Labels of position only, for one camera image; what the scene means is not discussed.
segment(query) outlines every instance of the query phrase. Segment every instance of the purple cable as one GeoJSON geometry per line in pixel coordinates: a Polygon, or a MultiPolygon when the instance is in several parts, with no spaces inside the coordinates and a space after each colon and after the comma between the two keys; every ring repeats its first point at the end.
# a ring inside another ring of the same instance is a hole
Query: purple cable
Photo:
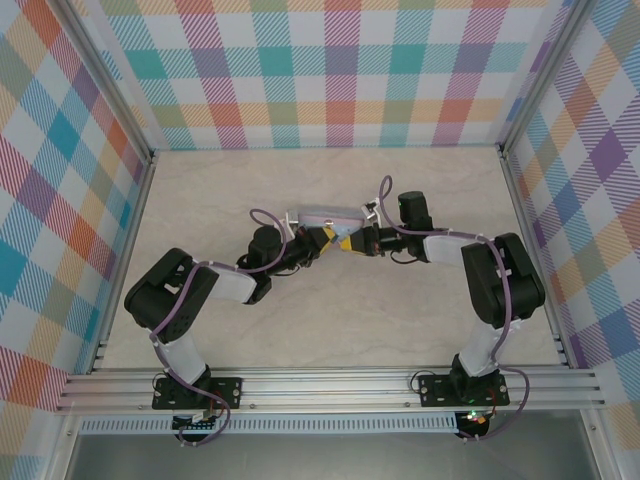
{"type": "MultiPolygon", "coordinates": [[[[249,211],[249,216],[253,219],[253,221],[255,221],[256,223],[258,223],[260,225],[263,225],[263,226],[267,225],[267,224],[259,221],[255,217],[256,213],[261,213],[263,215],[266,215],[271,220],[273,220],[276,223],[276,225],[278,226],[278,229],[280,230],[280,235],[282,236],[283,240],[286,239],[285,229],[284,229],[284,226],[282,225],[282,223],[280,222],[280,220],[278,220],[273,214],[267,212],[266,210],[262,210],[261,208],[253,208],[253,209],[251,209],[249,211]]],[[[280,249],[280,253],[276,257],[276,259],[273,262],[269,263],[268,265],[265,265],[265,266],[259,267],[259,268],[252,268],[252,269],[244,270],[244,269],[241,269],[241,268],[235,268],[235,267],[232,267],[230,265],[226,265],[226,264],[218,263],[218,262],[206,261],[206,262],[196,263],[193,266],[193,268],[191,269],[191,271],[189,272],[189,275],[187,275],[187,279],[184,282],[184,285],[182,287],[182,291],[180,292],[180,295],[178,296],[178,299],[176,300],[176,303],[173,305],[173,308],[171,309],[171,311],[169,311],[169,313],[164,318],[164,320],[162,320],[162,322],[160,322],[160,324],[149,334],[149,339],[153,343],[153,348],[156,351],[156,355],[158,356],[158,359],[160,360],[160,363],[162,363],[162,365],[164,366],[165,371],[166,371],[166,373],[168,375],[170,375],[176,382],[178,382],[183,387],[185,387],[185,388],[187,388],[187,389],[189,389],[189,390],[191,390],[191,391],[193,391],[193,392],[195,392],[195,393],[197,393],[199,395],[204,395],[205,397],[209,397],[212,400],[220,403],[224,407],[224,409],[227,411],[227,416],[226,416],[222,426],[218,430],[216,430],[215,432],[211,432],[209,435],[207,435],[204,439],[202,439],[199,442],[187,442],[182,437],[182,431],[184,430],[184,427],[181,428],[178,431],[178,438],[182,442],[182,445],[189,445],[191,447],[199,447],[201,445],[206,445],[207,443],[212,442],[213,440],[218,438],[220,436],[220,434],[223,432],[223,430],[225,428],[227,428],[227,426],[229,425],[229,421],[231,420],[231,408],[229,407],[229,404],[223,398],[219,397],[218,395],[214,395],[213,393],[209,393],[209,392],[201,390],[201,389],[199,389],[197,387],[194,387],[193,385],[191,385],[190,383],[185,381],[182,377],[180,377],[180,375],[178,375],[175,371],[173,371],[171,369],[171,366],[169,365],[169,362],[167,361],[167,358],[165,357],[164,352],[160,348],[160,341],[158,339],[158,334],[160,334],[160,332],[162,332],[167,327],[167,325],[169,325],[171,320],[173,320],[173,317],[175,316],[175,314],[178,312],[178,310],[180,309],[180,307],[184,303],[184,299],[186,298],[187,293],[189,292],[189,288],[191,287],[191,283],[193,282],[193,279],[196,276],[196,272],[200,268],[202,268],[202,267],[219,267],[219,268],[235,270],[235,271],[243,272],[243,273],[259,273],[259,272],[263,272],[265,270],[268,270],[269,268],[271,268],[275,264],[277,264],[280,261],[280,259],[282,258],[282,256],[284,255],[286,247],[287,247],[287,245],[283,241],[282,242],[282,248],[280,249]]]]}
{"type": "Polygon", "coordinates": [[[504,342],[507,340],[507,335],[509,334],[509,327],[511,326],[511,316],[513,314],[512,305],[511,305],[511,288],[509,287],[509,280],[507,278],[507,270],[504,266],[504,261],[500,256],[500,252],[498,251],[496,246],[491,242],[491,240],[489,240],[487,237],[484,237],[482,235],[473,235],[471,233],[440,231],[440,230],[430,230],[430,231],[421,232],[421,231],[407,230],[395,224],[393,220],[391,220],[391,218],[389,217],[389,214],[387,213],[387,209],[384,206],[384,199],[389,196],[389,194],[391,193],[392,187],[393,187],[393,178],[391,178],[391,175],[386,175],[382,179],[382,182],[380,183],[380,188],[378,190],[378,198],[380,200],[380,213],[382,213],[382,216],[385,218],[389,226],[395,229],[397,232],[403,233],[405,235],[420,235],[425,237],[451,236],[451,237],[464,238],[467,240],[479,240],[485,243],[489,247],[489,249],[491,250],[491,253],[496,259],[498,270],[500,271],[502,288],[504,290],[505,320],[504,320],[504,327],[502,329],[502,334],[500,335],[500,338],[496,342],[496,345],[493,347],[493,350],[491,350],[491,361],[493,361],[496,365],[500,366],[500,368],[502,368],[503,370],[506,370],[508,372],[514,372],[521,375],[522,378],[524,379],[525,387],[524,387],[524,396],[522,397],[522,402],[518,406],[518,409],[515,411],[514,415],[511,418],[509,418],[504,424],[502,424],[497,430],[494,430],[493,432],[485,435],[484,437],[482,437],[482,439],[487,440],[489,438],[495,437],[496,435],[502,433],[507,428],[509,428],[509,426],[511,426],[511,424],[517,419],[518,415],[522,413],[522,410],[524,409],[525,405],[527,404],[527,401],[529,400],[529,391],[531,390],[529,377],[527,376],[526,373],[524,373],[522,370],[518,368],[504,367],[500,365],[498,363],[498,360],[496,359],[496,355],[500,350],[500,347],[502,347],[504,342]],[[387,183],[389,184],[389,188],[385,192],[385,186],[387,183]]]}

